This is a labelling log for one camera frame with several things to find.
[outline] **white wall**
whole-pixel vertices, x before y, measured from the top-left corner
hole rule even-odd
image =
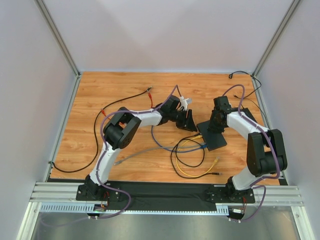
[[[74,80],[34,1],[0,1],[0,239],[18,234]]]
[[[82,71],[253,71],[292,0],[45,0]]]
[[[284,137],[286,176],[298,185],[320,239],[320,1],[303,0],[262,69],[262,96]]]

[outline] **aluminum frame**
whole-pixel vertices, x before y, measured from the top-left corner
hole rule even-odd
[[[48,180],[48,178],[50,177],[50,174],[51,174],[51,171],[52,171],[52,167],[53,167],[52,162],[54,162],[56,160],[56,156],[58,154],[59,147],[60,147],[62,138],[64,136],[64,132],[65,132],[67,123],[68,123],[69,115],[70,115],[72,106],[74,104],[74,101],[75,101],[75,98],[76,98],[76,95],[77,95],[77,91],[78,91],[78,87],[79,87],[79,84],[80,84],[81,77],[82,77],[82,74],[76,76],[75,83],[74,83],[74,86],[73,86],[73,89],[72,89],[72,92],[71,92],[71,96],[70,96],[70,99],[69,99],[69,103],[68,103],[66,112],[64,114],[64,118],[63,118],[63,120],[61,122],[61,125],[60,125],[60,128],[59,128],[59,134],[56,137],[55,144],[54,144],[54,147],[53,147],[53,151],[52,151],[52,153],[50,155],[50,158],[49,158],[50,161],[49,161],[48,166],[47,166],[46,171],[45,171],[46,174],[44,175],[44,178],[43,178],[44,182],[46,182]]]
[[[270,53],[272,52],[272,50],[274,49],[274,47],[276,46],[278,40],[280,39],[282,33],[284,32],[284,30],[286,29],[290,19],[292,18],[292,16],[294,15],[294,13],[296,12],[299,4],[301,3],[302,0],[292,0],[290,7],[288,8],[288,10],[286,11],[279,27],[277,28],[277,30],[275,31],[273,37],[271,38],[268,46],[266,47],[258,65],[256,66],[254,72],[253,72],[253,76],[257,76],[259,74],[259,72],[261,71],[262,67],[264,66],[266,60],[268,59]]]
[[[66,44],[64,43],[59,30],[57,29],[50,12],[44,3],[43,0],[34,0],[36,5],[38,6],[40,12],[42,13],[48,27],[50,28],[55,40],[57,41],[60,49],[62,50],[68,64],[72,68],[75,76],[76,81],[74,84],[74,88],[72,90],[72,94],[70,97],[70,101],[65,113],[65,117],[61,123],[60,132],[57,136],[56,143],[54,145],[54,150],[50,156],[50,160],[54,161],[56,155],[59,150],[59,146],[62,140],[62,136],[65,130],[65,127],[68,122],[69,114],[71,112],[71,108],[78,90],[78,86],[80,83],[81,73],[78,70]],[[286,26],[288,25],[290,19],[292,18],[293,14],[297,10],[300,2],[302,0],[292,0],[292,3],[287,10],[286,14],[284,15],[279,27],[275,31],[271,41],[269,42],[264,54],[262,55],[257,67],[253,72],[253,76],[259,74],[260,70],[262,69],[263,65],[265,64],[266,60],[268,59],[269,55],[271,54],[272,50],[274,49],[275,45],[277,44],[279,38],[281,37],[282,33],[284,32]],[[256,81],[253,81],[254,88],[257,88]],[[264,111],[265,115],[268,118],[267,109],[265,108],[264,100],[262,98],[260,89],[255,92],[257,96],[258,105],[262,111]],[[262,117],[264,124],[268,123],[268,125],[272,128],[271,123],[268,119],[264,116]],[[48,165],[46,175],[44,181],[48,179],[50,176],[52,169],[52,164]],[[25,212],[17,240],[30,240],[32,237],[33,230],[36,225],[36,220],[41,209],[42,203],[69,203],[73,205],[80,205],[83,204],[80,201],[76,201],[75,197],[77,194],[79,183],[53,183],[53,182],[37,182],[35,184],[34,190],[32,192],[30,202],[28,204],[27,210]],[[299,192],[299,189],[296,186],[266,186],[267,192],[266,197],[263,203],[263,206],[291,206],[292,213],[294,215],[295,223],[298,228],[298,232],[300,234],[301,239],[308,239],[313,240],[315,239],[313,235],[313,231],[311,229],[308,216],[306,214],[306,210]],[[254,194],[256,196],[256,203],[249,204],[249,205],[256,205],[258,204],[263,194],[263,189],[258,188],[254,189]],[[217,203],[217,206],[240,206],[240,204],[236,203]]]
[[[53,18],[51,17],[50,12],[49,12],[45,2],[43,0],[34,0],[34,2],[38,6],[40,12],[42,13],[43,18],[46,21],[49,29],[51,30],[51,32],[52,32],[57,44],[59,45],[65,59],[67,60],[70,67],[72,68],[75,76],[78,77],[80,75],[80,71],[77,68],[76,63],[73,60],[64,40],[62,39],[61,34],[60,34]]]
[[[97,201],[77,201],[76,195],[78,186],[82,183],[65,182],[37,182],[31,194],[32,203],[97,203]],[[257,188],[253,190],[256,198],[255,203],[248,203],[248,206],[256,206],[260,203],[264,190]],[[242,203],[216,203],[217,206],[242,206]],[[295,206],[303,207],[298,187],[296,186],[266,186],[264,206]]]

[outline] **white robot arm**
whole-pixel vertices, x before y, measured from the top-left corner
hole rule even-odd
[[[277,172],[272,152],[265,151],[265,146],[270,146],[262,131],[270,139],[276,153],[279,170],[282,171],[287,168],[288,164],[282,133],[278,129],[270,130],[259,125],[253,119],[250,119],[245,112],[239,113],[237,107],[232,108],[227,96],[220,96],[214,99],[214,109],[207,131],[221,134],[227,127],[236,130],[247,140],[247,166],[239,174],[230,177],[227,185],[229,184],[231,188],[234,188],[236,191],[250,189],[251,185],[258,179],[261,179],[261,177]]]
[[[141,120],[138,126],[139,128],[145,127],[145,126],[157,126],[162,119],[162,116],[158,111],[154,111],[152,113],[140,114],[140,115],[136,115],[136,114],[132,114],[132,115]],[[98,159],[101,158],[105,150],[106,150],[106,145],[103,143],[102,150]],[[114,162],[116,161],[121,151],[122,151],[122,148],[113,149],[111,144],[108,144],[106,154],[103,156],[103,159],[100,162],[99,172],[98,172],[99,179],[103,183],[105,183],[108,180],[111,167],[113,166]],[[94,169],[89,175],[91,180],[94,183],[99,184],[96,171],[97,171],[97,164],[95,165]]]

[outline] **wooden floor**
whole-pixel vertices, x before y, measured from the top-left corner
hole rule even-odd
[[[85,166],[92,160],[96,153],[93,124],[97,113],[108,103],[139,94],[152,86],[151,94],[153,103],[156,105],[167,98],[176,84],[179,85],[181,94],[185,98],[192,98],[189,108],[192,109],[196,124],[210,119],[214,106],[213,99],[221,96],[229,87],[243,84],[246,93],[253,90],[251,78],[244,74],[237,74],[229,79],[227,74],[85,72],[79,84],[55,164],[63,170],[71,171]],[[242,89],[236,87],[227,94],[232,106],[236,107],[239,104],[239,100],[233,95],[241,96],[241,93]],[[252,94],[249,99],[257,103],[255,94]],[[259,109],[251,101],[244,100],[242,105],[250,109],[259,124],[263,124]],[[106,109],[106,113],[114,112],[122,106],[130,110],[147,110],[151,103],[148,94],[143,94],[110,106]],[[96,125],[97,132],[102,119],[101,115]],[[154,135],[163,146],[174,146],[178,140],[191,133],[176,128],[173,122],[168,122],[156,126]],[[216,157],[220,157],[212,171],[222,175],[206,175],[198,179],[181,178],[172,168],[170,152],[157,149],[113,166],[109,180],[225,184],[230,176],[238,174],[246,166],[247,142],[231,128],[227,128],[223,135],[228,143],[227,146],[210,152],[205,150],[205,159],[200,167],[182,168],[191,175],[200,175],[212,165]],[[152,140],[151,127],[142,127],[131,144],[120,153],[117,161],[138,151],[154,147],[157,145]],[[196,165],[201,161],[202,151],[180,155],[186,163]],[[96,160],[90,167],[76,173],[62,173],[53,169],[50,177],[84,179],[94,168]],[[267,185],[279,184],[277,180],[272,179],[262,182]]]

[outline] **red cable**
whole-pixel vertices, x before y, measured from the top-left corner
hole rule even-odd
[[[105,110],[103,108],[101,108],[101,113],[106,117],[106,113],[105,113]]]
[[[154,105],[154,103],[153,103],[153,101],[152,101],[152,96],[151,96],[151,93],[150,93],[150,92],[148,92],[148,96],[149,96],[149,98],[150,98],[150,100],[151,100],[151,108],[152,108],[153,105]]]

